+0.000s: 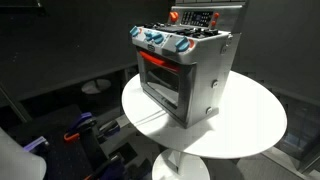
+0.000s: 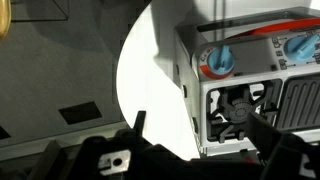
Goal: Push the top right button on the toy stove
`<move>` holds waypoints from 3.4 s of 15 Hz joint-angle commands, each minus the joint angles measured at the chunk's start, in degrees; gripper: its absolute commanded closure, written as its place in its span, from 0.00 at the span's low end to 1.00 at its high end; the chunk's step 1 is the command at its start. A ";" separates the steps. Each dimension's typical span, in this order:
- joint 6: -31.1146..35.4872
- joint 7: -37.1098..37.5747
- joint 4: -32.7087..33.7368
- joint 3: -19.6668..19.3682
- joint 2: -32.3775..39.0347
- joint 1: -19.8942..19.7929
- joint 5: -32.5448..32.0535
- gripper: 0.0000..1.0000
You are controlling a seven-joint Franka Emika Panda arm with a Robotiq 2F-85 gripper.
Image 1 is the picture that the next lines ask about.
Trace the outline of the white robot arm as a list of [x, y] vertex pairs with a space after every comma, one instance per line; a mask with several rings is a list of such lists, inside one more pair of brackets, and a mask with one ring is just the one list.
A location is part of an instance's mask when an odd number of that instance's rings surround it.
[[45, 160], [25, 151], [0, 128], [0, 180], [43, 180]]

